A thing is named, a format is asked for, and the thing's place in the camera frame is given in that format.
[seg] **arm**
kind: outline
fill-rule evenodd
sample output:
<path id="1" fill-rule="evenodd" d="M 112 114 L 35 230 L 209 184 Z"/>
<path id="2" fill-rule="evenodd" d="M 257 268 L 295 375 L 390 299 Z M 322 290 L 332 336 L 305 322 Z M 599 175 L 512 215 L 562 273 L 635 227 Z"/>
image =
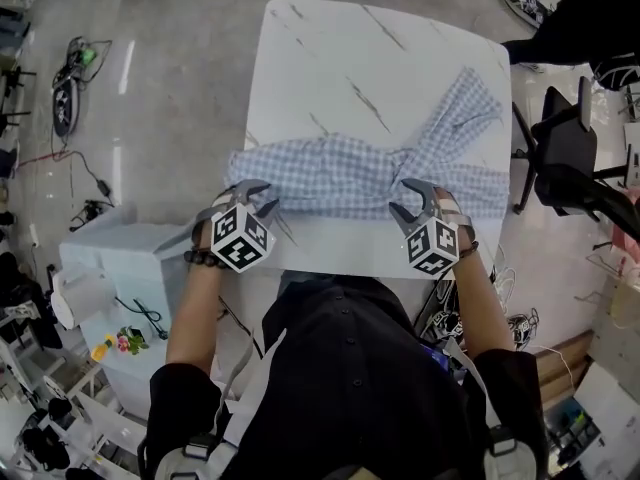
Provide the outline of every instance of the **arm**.
<path id="1" fill-rule="evenodd" d="M 206 243 L 211 243 L 211 223 L 202 230 L 201 244 Z M 167 364 L 191 364 L 207 376 L 211 373 L 221 277 L 222 271 L 217 267 L 191 266 L 180 308 L 171 325 Z"/>
<path id="2" fill-rule="evenodd" d="M 437 189 L 440 199 L 451 197 L 448 192 Z M 471 247 L 464 228 L 458 229 L 460 250 Z M 460 301 L 460 319 L 464 329 L 464 342 L 471 359 L 491 349 L 514 351 L 515 345 L 507 320 L 502 314 L 498 295 L 489 281 L 480 259 L 474 252 L 453 267 Z"/>

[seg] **blue checkered shirt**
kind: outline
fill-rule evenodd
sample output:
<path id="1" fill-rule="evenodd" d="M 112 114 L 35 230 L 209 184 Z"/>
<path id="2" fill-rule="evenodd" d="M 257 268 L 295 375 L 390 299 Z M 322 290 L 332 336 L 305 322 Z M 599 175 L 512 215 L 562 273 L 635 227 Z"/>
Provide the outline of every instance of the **blue checkered shirt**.
<path id="1" fill-rule="evenodd" d="M 419 178 L 449 190 L 472 219 L 502 219 L 509 174 L 458 161 L 501 110 L 465 67 L 420 128 L 415 147 L 384 150 L 340 133 L 288 140 L 233 153 L 225 182 L 268 181 L 271 188 L 255 202 L 279 198 L 283 212 L 373 220 L 391 218 L 390 201 L 419 213 L 420 196 L 400 184 Z"/>

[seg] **marble table top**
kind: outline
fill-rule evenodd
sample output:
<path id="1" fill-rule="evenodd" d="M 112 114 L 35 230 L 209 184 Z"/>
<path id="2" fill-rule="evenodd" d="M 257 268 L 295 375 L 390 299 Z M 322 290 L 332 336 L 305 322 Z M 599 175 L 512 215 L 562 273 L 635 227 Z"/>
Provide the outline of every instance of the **marble table top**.
<path id="1" fill-rule="evenodd" d="M 503 105 L 460 161 L 508 172 L 511 81 L 499 44 L 444 23 L 379 7 L 323 0 L 267 4 L 256 56 L 245 149 L 333 132 L 398 148 L 429 117 L 464 66 Z M 409 266 L 394 221 L 286 214 L 261 266 L 393 278 L 429 278 Z M 502 219 L 474 222 L 493 266 Z"/>

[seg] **bracelet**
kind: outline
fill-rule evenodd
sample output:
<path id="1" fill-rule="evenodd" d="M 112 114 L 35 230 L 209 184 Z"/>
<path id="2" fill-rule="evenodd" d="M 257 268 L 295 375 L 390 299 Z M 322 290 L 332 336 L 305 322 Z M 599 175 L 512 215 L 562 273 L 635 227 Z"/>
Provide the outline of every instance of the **bracelet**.
<path id="1" fill-rule="evenodd" d="M 198 249 L 197 247 L 192 247 L 184 253 L 184 261 L 193 265 L 204 265 L 205 267 L 229 268 L 224 261 L 207 248 Z"/>
<path id="2" fill-rule="evenodd" d="M 469 247 L 468 249 L 465 249 L 464 251 L 460 251 L 460 254 L 458 256 L 458 261 L 465 259 L 467 256 L 471 256 L 474 252 L 476 252 L 478 250 L 478 246 L 480 244 L 474 240 L 473 242 L 471 242 L 471 247 Z"/>

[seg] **floor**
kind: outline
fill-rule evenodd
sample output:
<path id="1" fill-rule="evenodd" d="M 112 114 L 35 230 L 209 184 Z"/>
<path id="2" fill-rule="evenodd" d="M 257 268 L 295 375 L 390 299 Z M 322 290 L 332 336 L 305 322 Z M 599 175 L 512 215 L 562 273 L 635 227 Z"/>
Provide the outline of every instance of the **floor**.
<path id="1" fill-rule="evenodd" d="M 24 69 L 37 71 L 38 77 L 25 90 L 25 108 L 33 108 L 34 115 L 20 128 L 20 161 L 51 152 L 50 83 L 69 40 L 78 35 L 112 39 L 102 71 L 82 94 L 70 147 L 82 151 L 96 175 L 107 180 L 116 202 L 136 203 L 146 220 L 185 222 L 221 189 L 229 153 L 243 146 L 268 1 L 37 0 L 21 57 Z M 499 0 L 345 1 L 429 16 L 498 42 L 532 35 Z M 588 71 L 548 67 L 540 75 L 513 67 L 514 100 L 533 123 L 546 88 L 555 85 L 576 99 L 580 74 Z M 598 95 L 594 101 L 602 166 L 623 160 L 621 106 L 617 94 Z M 57 150 L 59 139 L 53 140 Z M 517 142 L 514 136 L 514 148 Z M 69 164 L 30 163 L 10 183 L 10 208 L 20 218 L 14 245 L 32 263 L 28 228 L 34 223 L 41 242 L 33 251 L 41 282 L 46 282 L 45 266 L 58 263 L 57 245 L 71 218 L 85 199 L 99 197 L 80 159 L 73 159 L 72 170 Z M 525 169 L 524 164 L 512 165 L 514 201 Z M 552 346 L 589 327 L 595 306 L 576 301 L 574 295 L 587 295 L 604 283 L 605 274 L 584 259 L 598 241 L 594 222 L 583 216 L 560 219 L 541 207 L 535 195 L 522 215 L 507 215 L 502 245 L 518 278 L 509 311 L 538 309 L 535 344 Z M 428 283 L 393 281 L 390 286 L 414 313 Z M 257 317 L 249 319 L 258 323 Z"/>

